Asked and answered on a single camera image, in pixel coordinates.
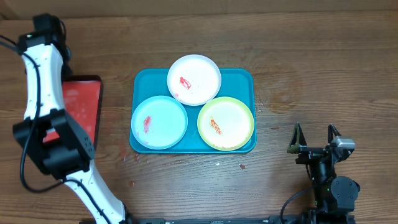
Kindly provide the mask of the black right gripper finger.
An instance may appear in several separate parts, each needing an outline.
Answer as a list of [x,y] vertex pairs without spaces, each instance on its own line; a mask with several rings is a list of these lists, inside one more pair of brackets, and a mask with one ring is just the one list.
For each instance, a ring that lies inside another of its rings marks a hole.
[[334,124],[328,125],[328,144],[336,142],[340,138],[341,134],[337,130]]
[[300,123],[296,123],[292,135],[292,140],[287,148],[289,154],[299,154],[307,148],[307,142],[302,132]]

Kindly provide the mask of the white plate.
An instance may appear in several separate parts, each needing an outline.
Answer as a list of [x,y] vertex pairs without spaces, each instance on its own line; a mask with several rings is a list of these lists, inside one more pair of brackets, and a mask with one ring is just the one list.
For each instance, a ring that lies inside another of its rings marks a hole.
[[221,71],[212,59],[198,54],[176,60],[167,74],[171,95],[180,103],[200,106],[212,100],[221,88]]

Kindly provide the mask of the light blue plate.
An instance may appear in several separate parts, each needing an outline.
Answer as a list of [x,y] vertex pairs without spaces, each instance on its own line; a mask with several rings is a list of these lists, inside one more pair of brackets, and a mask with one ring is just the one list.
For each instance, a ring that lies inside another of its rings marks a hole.
[[182,140],[188,128],[185,108],[169,96],[153,96],[138,105],[131,118],[134,139],[148,149],[163,150]]

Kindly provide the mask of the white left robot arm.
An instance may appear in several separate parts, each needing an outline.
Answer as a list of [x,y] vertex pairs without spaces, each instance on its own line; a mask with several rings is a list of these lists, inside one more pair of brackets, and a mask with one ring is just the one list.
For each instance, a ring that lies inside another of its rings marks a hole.
[[[110,191],[95,165],[96,144],[65,107],[62,82],[71,73],[65,24],[51,14],[34,16],[34,31],[20,35],[14,47],[25,64],[27,107],[24,120],[13,126],[22,147],[20,180],[32,193],[43,193],[63,184],[85,204],[95,223],[132,223],[126,206]],[[56,184],[34,189],[25,180],[29,157]]]

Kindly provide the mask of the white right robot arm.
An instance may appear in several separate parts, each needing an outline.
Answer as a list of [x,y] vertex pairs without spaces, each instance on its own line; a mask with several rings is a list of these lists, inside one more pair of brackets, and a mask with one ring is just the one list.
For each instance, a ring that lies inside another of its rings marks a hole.
[[[287,148],[296,154],[295,163],[304,165],[311,180],[311,187],[291,196],[280,210],[281,223],[354,223],[349,213],[354,211],[360,185],[353,179],[338,176],[335,164],[347,160],[355,150],[354,140],[342,136],[334,124],[328,126],[328,142],[325,147],[308,146],[299,123],[294,126],[292,140]],[[295,198],[312,191],[315,207],[304,210],[292,218],[284,217],[286,206]]]

